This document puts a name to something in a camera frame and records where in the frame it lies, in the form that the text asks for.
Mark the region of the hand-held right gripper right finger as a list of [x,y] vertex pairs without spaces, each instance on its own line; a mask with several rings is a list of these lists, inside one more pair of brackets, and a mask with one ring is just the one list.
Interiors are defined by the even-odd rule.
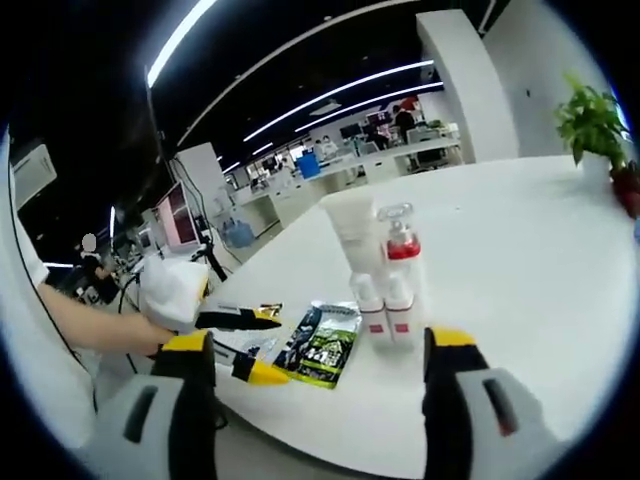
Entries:
[[537,479],[554,463],[541,402],[461,330],[424,329],[426,479]]

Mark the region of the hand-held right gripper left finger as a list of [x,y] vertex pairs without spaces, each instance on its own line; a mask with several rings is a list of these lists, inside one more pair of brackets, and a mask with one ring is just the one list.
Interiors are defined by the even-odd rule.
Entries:
[[203,330],[161,347],[100,408],[93,435],[99,479],[216,479],[219,406],[213,341]]

